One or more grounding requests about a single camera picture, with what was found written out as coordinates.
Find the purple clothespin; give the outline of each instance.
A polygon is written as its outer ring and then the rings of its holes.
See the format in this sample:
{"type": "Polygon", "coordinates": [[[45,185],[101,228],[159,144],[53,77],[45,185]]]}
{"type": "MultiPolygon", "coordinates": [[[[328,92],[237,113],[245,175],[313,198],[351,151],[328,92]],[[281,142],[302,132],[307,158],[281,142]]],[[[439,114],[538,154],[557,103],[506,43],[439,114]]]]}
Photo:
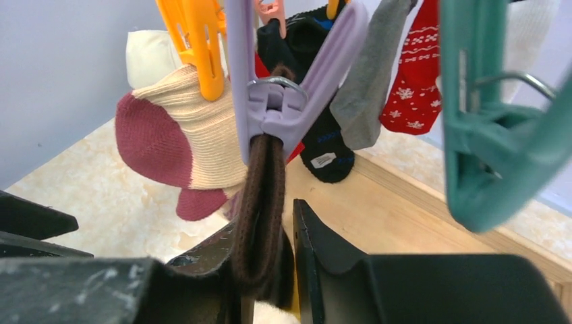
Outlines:
{"type": "Polygon", "coordinates": [[[253,1],[227,1],[225,10],[242,161],[248,164],[250,139],[260,134],[280,138],[286,159],[326,107],[360,52],[367,33],[367,10],[357,1],[345,6],[300,85],[280,76],[256,77],[253,1]]]}

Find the black sock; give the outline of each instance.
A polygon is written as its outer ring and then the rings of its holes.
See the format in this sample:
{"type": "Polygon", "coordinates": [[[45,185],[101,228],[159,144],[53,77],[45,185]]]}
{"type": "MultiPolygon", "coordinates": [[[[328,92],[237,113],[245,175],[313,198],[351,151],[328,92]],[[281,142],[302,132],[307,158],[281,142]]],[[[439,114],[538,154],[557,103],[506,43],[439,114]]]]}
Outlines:
{"type": "Polygon", "coordinates": [[[285,40],[280,36],[280,23],[272,19],[267,25],[256,31],[258,56],[262,64],[270,73],[280,64],[284,65],[293,73],[293,80],[297,84],[302,83],[307,69],[304,69],[298,60],[292,55],[285,40]]]}
{"type": "Polygon", "coordinates": [[[302,139],[302,162],[321,182],[340,182],[353,168],[355,155],[345,146],[340,131],[328,104],[302,139]]]}
{"type": "MultiPolygon", "coordinates": [[[[345,7],[344,0],[338,0],[336,18],[345,7]]],[[[286,19],[286,42],[292,55],[308,70],[324,43],[334,20],[326,15],[326,6],[318,9],[297,13],[286,19]]]]}

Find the yellow clothespin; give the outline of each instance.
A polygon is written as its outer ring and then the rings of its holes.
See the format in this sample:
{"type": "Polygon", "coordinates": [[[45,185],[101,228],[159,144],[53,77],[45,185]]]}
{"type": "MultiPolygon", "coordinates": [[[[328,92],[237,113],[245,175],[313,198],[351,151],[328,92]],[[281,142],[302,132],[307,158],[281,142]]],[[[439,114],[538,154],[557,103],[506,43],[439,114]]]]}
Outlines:
{"type": "Polygon", "coordinates": [[[329,20],[334,20],[338,14],[338,5],[340,1],[349,3],[351,0],[328,0],[328,6],[326,7],[326,16],[329,20]]]}
{"type": "Polygon", "coordinates": [[[226,35],[226,17],[217,0],[156,0],[183,64],[196,66],[200,93],[209,101],[221,97],[225,76],[219,32],[226,35]]]}

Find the clothespin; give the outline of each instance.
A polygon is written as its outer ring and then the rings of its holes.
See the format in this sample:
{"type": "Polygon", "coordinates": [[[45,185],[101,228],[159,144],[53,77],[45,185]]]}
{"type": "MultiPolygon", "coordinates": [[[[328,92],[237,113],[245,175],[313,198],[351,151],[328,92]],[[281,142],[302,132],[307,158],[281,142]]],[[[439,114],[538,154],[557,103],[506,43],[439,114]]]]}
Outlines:
{"type": "Polygon", "coordinates": [[[504,72],[508,0],[441,0],[447,204],[471,232],[504,223],[572,155],[572,74],[559,94],[525,72],[504,72]],[[503,103],[504,80],[552,101],[546,113],[503,103]]]}
{"type": "Polygon", "coordinates": [[[225,13],[216,0],[156,0],[184,64],[196,66],[200,92],[209,101],[224,91],[219,36],[226,33],[225,13]]]}
{"type": "Polygon", "coordinates": [[[349,3],[351,0],[328,0],[328,6],[326,7],[326,16],[329,20],[334,20],[338,14],[338,6],[340,1],[349,3]]]}
{"type": "Polygon", "coordinates": [[[284,159],[326,107],[359,49],[368,26],[360,2],[346,6],[329,32],[304,81],[254,74],[253,0],[226,4],[230,75],[243,162],[248,165],[250,139],[269,134],[283,142],[284,159]]]}
{"type": "Polygon", "coordinates": [[[264,25],[267,25],[271,19],[278,19],[280,22],[280,37],[286,38],[286,18],[284,14],[284,0],[276,0],[272,3],[262,3],[264,0],[254,1],[254,11],[262,20],[264,25]]]}

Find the metal hook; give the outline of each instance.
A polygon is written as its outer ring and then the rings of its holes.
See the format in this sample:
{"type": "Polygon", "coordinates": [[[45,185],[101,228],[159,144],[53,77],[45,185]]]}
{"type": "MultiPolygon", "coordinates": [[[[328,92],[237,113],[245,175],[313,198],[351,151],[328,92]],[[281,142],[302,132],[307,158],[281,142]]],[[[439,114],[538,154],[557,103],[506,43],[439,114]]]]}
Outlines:
{"type": "Polygon", "coordinates": [[[554,98],[556,98],[555,89],[543,81],[540,81],[539,79],[531,76],[530,74],[520,71],[503,72],[497,76],[485,76],[483,78],[477,79],[474,85],[475,87],[479,88],[481,86],[503,80],[520,80],[540,92],[547,99],[554,100],[554,98]]]}
{"type": "Polygon", "coordinates": [[[304,105],[306,105],[308,102],[308,93],[301,86],[289,79],[284,78],[283,76],[268,76],[265,78],[252,80],[246,84],[246,87],[251,88],[257,84],[278,84],[285,88],[292,88],[295,92],[298,92],[304,96],[304,105]]]}

